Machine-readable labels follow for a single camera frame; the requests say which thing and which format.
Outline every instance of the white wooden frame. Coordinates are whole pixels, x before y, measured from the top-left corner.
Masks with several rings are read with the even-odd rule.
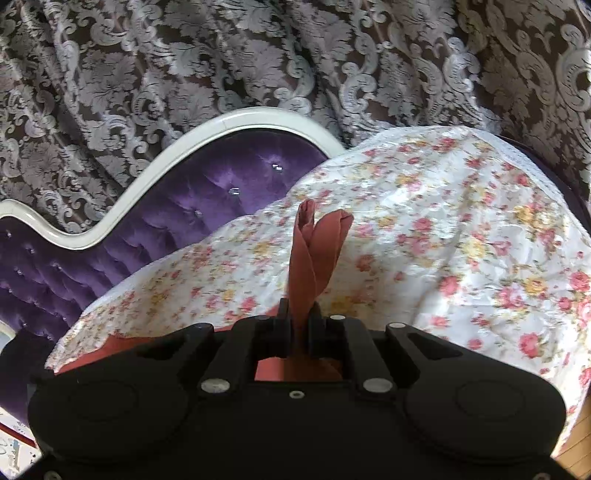
[[[92,247],[108,235],[142,195],[177,163],[217,138],[250,128],[269,128],[296,134],[314,144],[329,158],[345,151],[343,145],[328,130],[310,118],[274,107],[244,108],[195,127],[166,148],[125,190],[104,218],[86,232],[62,232],[29,206],[10,199],[0,202],[0,218],[18,218],[58,247],[70,250]]]

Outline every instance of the damask curtain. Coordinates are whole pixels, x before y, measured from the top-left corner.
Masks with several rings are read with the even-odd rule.
[[[0,199],[91,228],[159,152],[267,105],[346,145],[463,124],[589,198],[583,0],[15,0],[0,17]]]

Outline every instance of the floral fabric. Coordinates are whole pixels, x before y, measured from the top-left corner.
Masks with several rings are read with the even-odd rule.
[[[13,0],[0,14],[0,199],[91,228],[168,145],[254,105],[347,145],[467,125],[589,197],[585,0]]]
[[[285,199],[144,267],[94,302],[47,361],[59,369],[109,334],[161,336],[265,313],[285,292],[300,202],[355,221],[327,314],[371,329],[407,322],[536,373],[561,392],[568,435],[591,381],[591,244],[560,191],[494,135],[391,129],[329,160]]]

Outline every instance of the screw head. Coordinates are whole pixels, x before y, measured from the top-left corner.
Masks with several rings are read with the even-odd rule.
[[[393,387],[394,384],[386,378],[368,378],[363,382],[363,388],[371,393],[387,393]]]
[[[223,378],[208,378],[201,382],[201,390],[207,393],[225,393],[230,390],[230,382]]]

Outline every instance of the purple velvet upholstery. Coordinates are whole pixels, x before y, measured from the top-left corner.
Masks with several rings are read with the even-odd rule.
[[[0,219],[0,319],[17,331],[0,354],[0,405],[26,421],[28,374],[88,304],[151,261],[283,197],[325,159],[285,132],[224,137],[167,173],[101,243],[82,251]]]

